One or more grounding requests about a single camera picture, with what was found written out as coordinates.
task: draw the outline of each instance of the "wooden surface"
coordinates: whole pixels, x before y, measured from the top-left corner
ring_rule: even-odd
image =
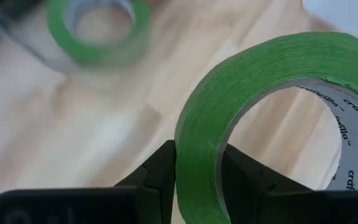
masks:
[[[45,34],[37,24],[42,13],[18,29]],[[173,138],[186,99],[217,63],[310,30],[329,29],[299,0],[171,0],[153,14],[147,55],[130,68],[98,75],[54,72],[0,39],[0,192],[114,185]],[[54,54],[46,39],[37,41]],[[329,108],[297,88],[255,105],[230,143],[314,189],[327,186],[340,155]],[[172,223],[183,223],[177,206]]]

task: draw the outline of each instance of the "masking tape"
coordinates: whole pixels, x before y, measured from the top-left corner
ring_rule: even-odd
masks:
[[[320,96],[342,136],[329,190],[358,190],[358,39],[333,32],[279,37],[214,67],[187,100],[175,130],[177,193],[187,224],[230,223],[220,182],[223,150],[239,119],[274,91]]]
[[[118,6],[128,12],[133,28],[122,41],[102,45],[85,42],[75,35],[78,18],[90,7]],[[127,65],[142,55],[149,40],[149,4],[144,0],[51,0],[47,9],[48,28],[55,42],[82,64]]]

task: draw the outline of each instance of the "tape roll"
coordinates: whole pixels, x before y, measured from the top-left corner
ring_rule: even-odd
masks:
[[[132,21],[131,33],[112,45],[85,42],[75,36],[77,18],[89,7],[118,6]],[[47,8],[48,28],[55,42],[74,60],[84,63],[106,62],[126,65],[142,55],[149,40],[149,4],[144,0],[51,0]]]
[[[213,68],[192,92],[175,130],[177,193],[187,224],[230,223],[220,182],[234,126],[266,95],[298,86],[320,96],[342,135],[328,189],[358,190],[358,39],[341,33],[279,37]]]

